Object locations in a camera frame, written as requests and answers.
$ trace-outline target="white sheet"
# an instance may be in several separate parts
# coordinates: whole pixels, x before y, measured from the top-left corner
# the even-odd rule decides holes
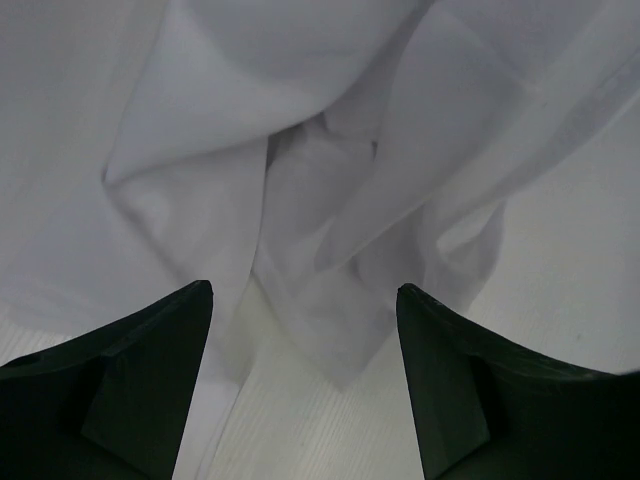
[[[175,478],[206,475],[242,383],[224,346],[252,265],[341,384],[404,282],[640,366],[637,2],[152,3],[0,7],[0,301],[75,335],[211,280]]]

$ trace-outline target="white floor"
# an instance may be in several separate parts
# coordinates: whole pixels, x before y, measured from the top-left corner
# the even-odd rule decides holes
[[[211,480],[422,480],[397,336],[338,391],[282,335],[255,283],[237,315],[259,338]]]

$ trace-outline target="dark green object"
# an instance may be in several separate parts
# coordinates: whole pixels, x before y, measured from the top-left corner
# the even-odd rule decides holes
[[[546,357],[413,285],[397,317],[427,480],[638,477],[640,372]]]
[[[0,368],[0,479],[171,479],[212,309],[195,282]]]

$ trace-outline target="draped cloth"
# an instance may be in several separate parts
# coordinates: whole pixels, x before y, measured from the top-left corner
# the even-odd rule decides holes
[[[210,280],[175,478],[206,478],[242,384],[252,268],[340,385],[407,282],[640,366],[638,2],[40,3],[0,6],[2,315],[78,335]]]

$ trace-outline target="crumpled fabric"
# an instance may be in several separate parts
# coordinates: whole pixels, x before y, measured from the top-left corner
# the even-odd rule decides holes
[[[0,7],[2,314],[79,334],[210,280],[175,478],[206,478],[241,386],[252,268],[341,385],[408,282],[640,365],[637,2],[39,3]]]

